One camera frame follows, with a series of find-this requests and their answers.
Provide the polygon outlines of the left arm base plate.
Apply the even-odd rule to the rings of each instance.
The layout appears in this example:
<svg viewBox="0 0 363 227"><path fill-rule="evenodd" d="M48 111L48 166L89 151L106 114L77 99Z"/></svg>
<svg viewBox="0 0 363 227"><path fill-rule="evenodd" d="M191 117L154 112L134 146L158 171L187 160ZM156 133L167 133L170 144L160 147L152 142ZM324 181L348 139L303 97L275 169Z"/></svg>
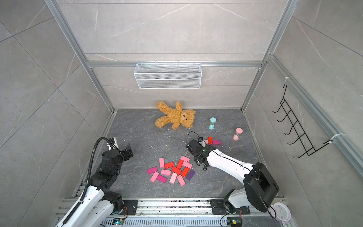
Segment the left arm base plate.
<svg viewBox="0 0 363 227"><path fill-rule="evenodd" d="M138 200L126 199L116 204L116 210L113 215L135 215L138 208Z"/></svg>

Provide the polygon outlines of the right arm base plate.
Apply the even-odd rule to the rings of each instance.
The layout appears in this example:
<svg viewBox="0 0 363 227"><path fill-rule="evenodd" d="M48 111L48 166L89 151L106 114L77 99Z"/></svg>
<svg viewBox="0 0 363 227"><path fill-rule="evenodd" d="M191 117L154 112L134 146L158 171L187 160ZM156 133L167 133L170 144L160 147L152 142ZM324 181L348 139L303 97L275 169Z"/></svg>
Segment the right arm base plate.
<svg viewBox="0 0 363 227"><path fill-rule="evenodd" d="M249 215L251 213L249 206L242 206L240 208L235 208L228 201L224 201L222 199L211 199L210 205L212 208L213 215L225 215L233 213Z"/></svg>

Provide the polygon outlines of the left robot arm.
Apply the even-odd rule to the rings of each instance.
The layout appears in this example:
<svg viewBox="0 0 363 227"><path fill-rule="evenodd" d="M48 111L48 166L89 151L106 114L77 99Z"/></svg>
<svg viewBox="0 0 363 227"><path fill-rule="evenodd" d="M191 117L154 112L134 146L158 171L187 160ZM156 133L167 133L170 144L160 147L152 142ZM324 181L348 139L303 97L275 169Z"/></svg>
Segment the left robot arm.
<svg viewBox="0 0 363 227"><path fill-rule="evenodd" d="M90 177L83 194L56 225L58 227L99 227L113 213L126 210L122 195L110 191L120 174L123 162L133 157L130 144L124 150L114 149L102 154L102 162Z"/></svg>

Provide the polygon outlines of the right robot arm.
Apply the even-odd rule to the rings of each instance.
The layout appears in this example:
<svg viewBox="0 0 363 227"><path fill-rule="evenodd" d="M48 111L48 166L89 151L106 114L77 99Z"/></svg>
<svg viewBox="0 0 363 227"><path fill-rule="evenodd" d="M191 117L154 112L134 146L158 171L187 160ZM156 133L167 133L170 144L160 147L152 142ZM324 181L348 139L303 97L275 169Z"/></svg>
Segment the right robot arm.
<svg viewBox="0 0 363 227"><path fill-rule="evenodd" d="M270 211L279 192L279 186L265 165L245 163L226 155L214 146L191 140L186 149L193 155L198 166L218 168L243 184L242 189L232 189L223 199L222 207L228 213L240 208L254 207L260 212Z"/></svg>

